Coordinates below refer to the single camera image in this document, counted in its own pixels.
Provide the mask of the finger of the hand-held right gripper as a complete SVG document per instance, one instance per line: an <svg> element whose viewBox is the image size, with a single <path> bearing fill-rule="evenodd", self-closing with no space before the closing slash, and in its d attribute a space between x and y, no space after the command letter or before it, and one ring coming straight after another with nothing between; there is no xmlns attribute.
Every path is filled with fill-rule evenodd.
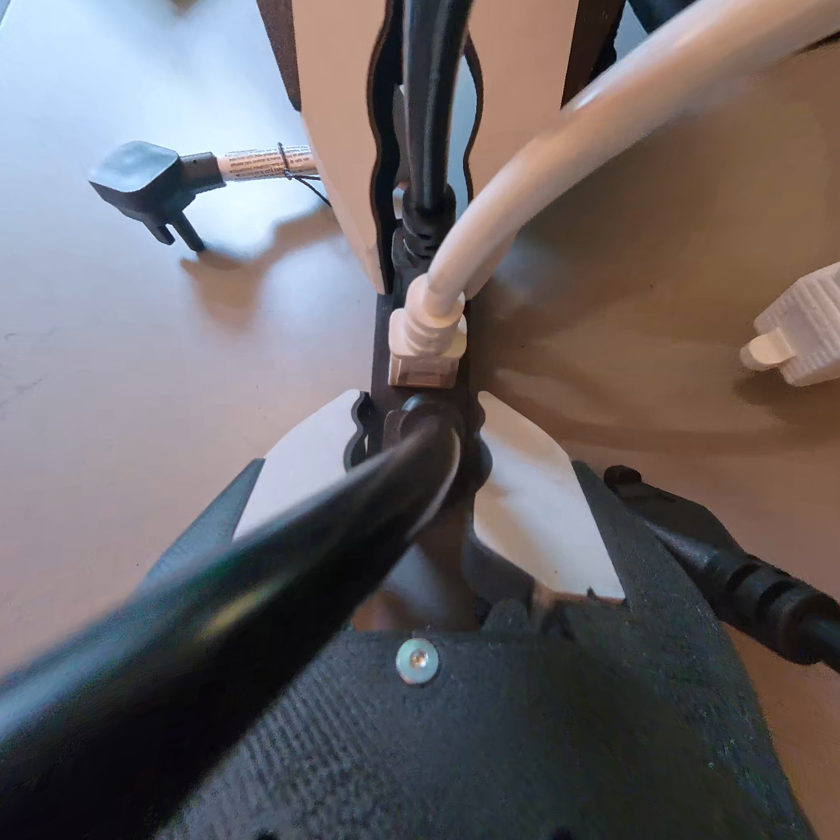
<svg viewBox="0 0 840 840"><path fill-rule="evenodd" d="M560 110L577 1L477 1L469 17L481 92L469 198Z"/></svg>
<svg viewBox="0 0 840 840"><path fill-rule="evenodd" d="M393 283L394 3L293 1L301 118L332 210L380 295Z"/></svg>

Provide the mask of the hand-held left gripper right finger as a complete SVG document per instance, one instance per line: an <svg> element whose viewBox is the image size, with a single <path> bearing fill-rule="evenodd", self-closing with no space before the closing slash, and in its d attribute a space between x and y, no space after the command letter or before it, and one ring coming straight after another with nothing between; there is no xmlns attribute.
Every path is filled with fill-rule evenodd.
<svg viewBox="0 0 840 840"><path fill-rule="evenodd" d="M572 461L538 425L488 392L463 571L489 604L529 601L537 588L564 600L620 604L625 592Z"/></svg>

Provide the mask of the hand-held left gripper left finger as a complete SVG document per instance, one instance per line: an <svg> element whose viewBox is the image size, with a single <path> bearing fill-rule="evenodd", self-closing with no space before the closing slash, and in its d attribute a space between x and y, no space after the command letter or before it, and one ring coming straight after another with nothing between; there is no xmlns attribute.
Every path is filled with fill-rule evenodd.
<svg viewBox="0 0 840 840"><path fill-rule="evenodd" d="M337 483L367 457L373 404L350 389L292 428L264 457L234 540Z"/></svg>

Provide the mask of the black power strip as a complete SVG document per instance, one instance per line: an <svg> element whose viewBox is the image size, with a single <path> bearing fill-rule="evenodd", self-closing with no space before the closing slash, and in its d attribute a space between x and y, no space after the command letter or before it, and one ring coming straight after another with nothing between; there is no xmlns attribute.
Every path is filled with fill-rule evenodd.
<svg viewBox="0 0 840 840"><path fill-rule="evenodd" d="M415 395L420 403L446 403L453 407L463 423L466 447L455 483L437 518L359 608L353 624L360 630L473 631L480 626L482 611L474 591L476 585L468 581L466 572L473 571L477 558L472 523L474 498L491 465L478 435L484 414L469 386L468 354L460 362L453 389L417 390L389 385L390 317L395 308L404 304L410 282L425 269L406 249L401 227L394 233L392 263L392 290L378 297L376 305L366 452L376 455L394 442L403 406Z"/></svg>

